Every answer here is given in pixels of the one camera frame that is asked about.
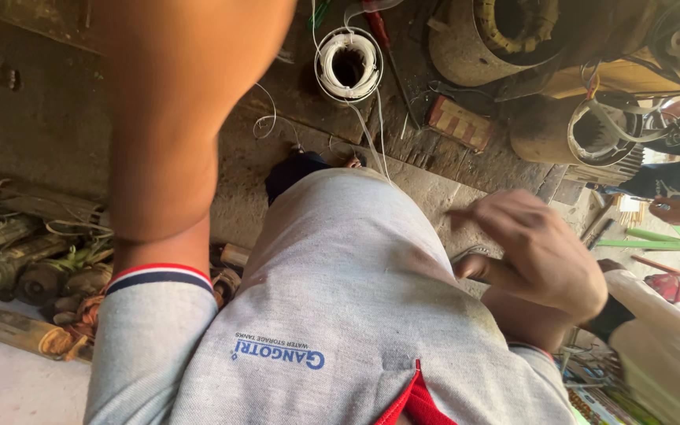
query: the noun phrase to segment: dirty floor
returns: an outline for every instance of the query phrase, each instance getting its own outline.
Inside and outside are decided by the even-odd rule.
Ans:
[[[111,123],[100,58],[7,24],[0,25],[0,55],[20,70],[24,80],[21,92],[0,86],[0,177],[105,199]],[[211,212],[213,240],[253,246],[267,211],[262,182],[271,166],[287,155],[296,133],[305,149],[316,150],[337,165],[354,148],[364,150],[298,124],[294,132],[284,121],[278,121],[268,137],[257,139],[252,127],[263,115],[239,107],[222,129],[220,178]],[[263,135],[266,130],[257,129],[257,133]],[[445,216],[447,210],[467,207],[484,193],[394,159],[387,162],[392,181],[421,207],[448,255],[476,244],[486,244],[494,256],[501,255],[499,247],[475,228],[453,233]],[[575,206],[553,202],[552,207],[579,235],[596,214],[589,191]],[[642,227],[675,235],[651,216]],[[611,239],[624,237],[618,225],[608,234]],[[600,259],[612,258],[629,266],[639,277],[658,272],[634,263],[633,254],[643,252],[602,247],[594,251]],[[680,253],[645,256],[680,269]],[[476,282],[461,285],[474,296],[485,289]],[[0,421],[79,423],[89,371],[84,364],[55,364],[0,344]]]

